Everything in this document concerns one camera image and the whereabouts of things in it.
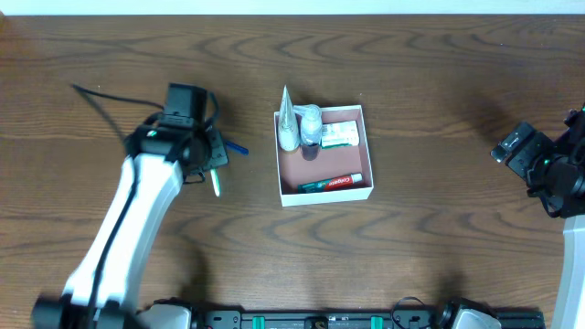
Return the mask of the green toothbrush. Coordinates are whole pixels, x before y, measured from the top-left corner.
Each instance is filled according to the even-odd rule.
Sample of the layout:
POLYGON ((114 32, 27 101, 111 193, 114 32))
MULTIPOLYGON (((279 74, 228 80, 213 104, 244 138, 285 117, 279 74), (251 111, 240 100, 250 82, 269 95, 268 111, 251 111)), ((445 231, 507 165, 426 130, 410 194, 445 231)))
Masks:
POLYGON ((211 176, 211 181, 212 181, 214 193, 215 193, 216 197, 220 197, 221 196, 221 188, 220 188, 220 182, 219 182, 217 170, 211 169, 210 176, 211 176))

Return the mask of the blue disposable razor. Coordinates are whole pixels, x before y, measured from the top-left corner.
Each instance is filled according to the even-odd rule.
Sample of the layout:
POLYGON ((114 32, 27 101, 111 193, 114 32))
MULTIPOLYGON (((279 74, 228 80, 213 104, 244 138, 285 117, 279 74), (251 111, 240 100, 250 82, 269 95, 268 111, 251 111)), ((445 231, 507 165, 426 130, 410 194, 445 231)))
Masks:
POLYGON ((239 154, 243 154, 243 155, 248 155, 250 152, 247 148, 238 145, 236 143, 230 142, 230 141, 226 141, 225 145, 232 151, 235 151, 239 154))

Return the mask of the white Pantene tube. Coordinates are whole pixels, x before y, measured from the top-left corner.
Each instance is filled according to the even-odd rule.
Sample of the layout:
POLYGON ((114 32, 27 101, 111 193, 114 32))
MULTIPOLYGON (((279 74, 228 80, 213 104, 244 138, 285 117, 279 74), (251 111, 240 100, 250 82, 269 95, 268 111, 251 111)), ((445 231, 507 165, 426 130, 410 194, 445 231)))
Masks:
POLYGON ((284 86, 277 127, 279 146, 284 152, 295 152, 300 145, 300 134, 293 103, 287 86, 284 86))

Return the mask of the clear bottle with dark cap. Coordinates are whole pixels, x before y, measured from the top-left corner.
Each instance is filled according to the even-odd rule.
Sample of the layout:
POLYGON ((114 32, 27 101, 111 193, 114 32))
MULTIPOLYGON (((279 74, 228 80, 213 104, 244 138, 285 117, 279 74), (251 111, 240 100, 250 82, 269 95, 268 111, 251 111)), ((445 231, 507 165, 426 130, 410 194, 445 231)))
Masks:
POLYGON ((322 140, 322 110, 314 104, 294 105, 293 111, 301 117, 300 136, 302 156, 305 161, 316 159, 322 140))

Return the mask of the Colgate toothpaste tube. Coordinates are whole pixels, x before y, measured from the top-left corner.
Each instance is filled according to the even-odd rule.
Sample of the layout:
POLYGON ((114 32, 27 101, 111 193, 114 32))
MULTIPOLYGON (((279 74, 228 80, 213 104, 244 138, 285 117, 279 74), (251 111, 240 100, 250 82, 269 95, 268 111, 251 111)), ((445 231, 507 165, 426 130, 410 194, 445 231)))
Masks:
POLYGON ((361 173, 342 175, 317 182, 298 185, 297 190, 300 194, 311 194, 335 191, 342 188, 357 185, 363 181, 361 173))

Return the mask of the green white soap packet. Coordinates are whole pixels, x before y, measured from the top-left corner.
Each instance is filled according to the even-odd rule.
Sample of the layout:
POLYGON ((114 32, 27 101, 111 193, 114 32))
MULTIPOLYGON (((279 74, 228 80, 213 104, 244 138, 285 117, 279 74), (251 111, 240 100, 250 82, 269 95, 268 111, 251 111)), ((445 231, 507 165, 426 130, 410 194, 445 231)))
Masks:
POLYGON ((356 121, 327 123, 322 127, 321 147, 324 149, 358 146, 359 142, 356 121))

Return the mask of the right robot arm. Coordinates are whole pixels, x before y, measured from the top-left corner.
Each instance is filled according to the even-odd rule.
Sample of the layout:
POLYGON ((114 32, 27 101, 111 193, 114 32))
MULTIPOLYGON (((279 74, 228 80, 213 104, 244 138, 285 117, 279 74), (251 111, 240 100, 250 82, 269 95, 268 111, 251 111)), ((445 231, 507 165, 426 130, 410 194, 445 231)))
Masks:
POLYGON ((491 151, 526 183, 551 218, 564 220, 564 254, 551 326, 584 326, 584 110, 571 110, 567 130, 551 140, 528 122, 519 123, 491 151))

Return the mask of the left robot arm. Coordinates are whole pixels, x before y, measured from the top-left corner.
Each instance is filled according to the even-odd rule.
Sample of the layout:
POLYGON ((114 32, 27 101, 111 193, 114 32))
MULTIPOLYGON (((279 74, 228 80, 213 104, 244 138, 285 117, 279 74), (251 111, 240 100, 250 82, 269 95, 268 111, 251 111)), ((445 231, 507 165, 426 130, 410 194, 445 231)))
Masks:
POLYGON ((170 299, 144 311, 144 268, 166 211, 181 188, 227 165, 226 146, 207 105, 213 92, 172 83, 165 104, 124 137, 126 152, 112 204, 86 256, 57 299, 39 297, 36 328, 196 328, 193 308, 170 299))

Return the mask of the white box with pink interior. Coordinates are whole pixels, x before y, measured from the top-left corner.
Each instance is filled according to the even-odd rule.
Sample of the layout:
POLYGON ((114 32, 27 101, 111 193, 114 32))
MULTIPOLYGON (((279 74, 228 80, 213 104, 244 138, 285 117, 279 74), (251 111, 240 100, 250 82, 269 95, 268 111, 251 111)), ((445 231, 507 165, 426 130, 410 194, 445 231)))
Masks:
POLYGON ((275 145, 279 194, 284 207, 366 200, 374 189, 362 107, 350 105, 324 108, 322 118, 325 123, 356 122, 359 145, 320 150, 313 161, 304 160, 299 150, 287 153, 275 145), (297 192, 299 185, 349 174, 361 174, 363 180, 340 190, 312 194, 297 192))

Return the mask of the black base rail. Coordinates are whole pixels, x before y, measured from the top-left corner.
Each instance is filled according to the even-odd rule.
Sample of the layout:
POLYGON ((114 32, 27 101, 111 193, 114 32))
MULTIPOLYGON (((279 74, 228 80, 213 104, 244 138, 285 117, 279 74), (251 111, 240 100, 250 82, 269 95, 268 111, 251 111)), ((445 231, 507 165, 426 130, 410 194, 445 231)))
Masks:
POLYGON ((248 312, 197 308, 177 299, 159 300, 138 313, 147 328, 185 329, 545 329, 542 312, 530 308, 492 308, 465 298, 430 306, 404 297, 389 310, 248 312))

